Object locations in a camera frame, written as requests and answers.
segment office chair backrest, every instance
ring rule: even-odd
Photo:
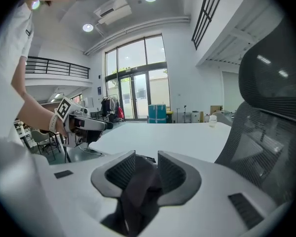
[[[35,142],[41,142],[41,141],[44,141],[44,140],[47,140],[49,138],[49,134],[46,133],[46,134],[43,134],[39,131],[32,131],[32,138],[34,139]]]
[[[239,87],[245,102],[216,163],[283,204],[296,190],[296,36],[287,19],[244,55]]]

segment floor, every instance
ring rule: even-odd
[[[118,128],[118,127],[121,127],[122,125],[125,125],[126,122],[121,122],[121,123],[114,123],[114,127],[113,129],[111,130],[105,130],[103,132],[103,135]],[[80,145],[80,147],[82,149],[86,148],[87,147],[87,144],[86,143],[83,143]],[[68,151],[68,155],[71,159],[72,162],[77,162],[77,161],[83,161],[83,160],[89,160],[89,159],[95,159],[95,158],[98,158],[99,155],[93,155],[93,154],[89,154],[89,153],[85,153],[84,151],[82,151],[79,147],[75,147],[75,148],[67,148],[67,151]],[[38,151],[38,148],[37,146],[35,146],[32,150],[32,152],[34,154],[39,154],[39,151]],[[63,164],[65,163],[65,155],[63,153],[60,153],[56,147],[53,147],[53,152],[54,152],[54,155],[55,155],[55,158],[54,159],[54,156],[52,154],[52,152],[49,152],[49,154],[43,154],[50,165],[56,165],[56,164]]]

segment black railing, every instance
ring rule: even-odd
[[[25,73],[52,74],[89,79],[90,68],[81,65],[40,57],[29,56]]]
[[[211,23],[220,0],[203,0],[201,12],[194,30],[192,41],[197,50],[204,34]]]

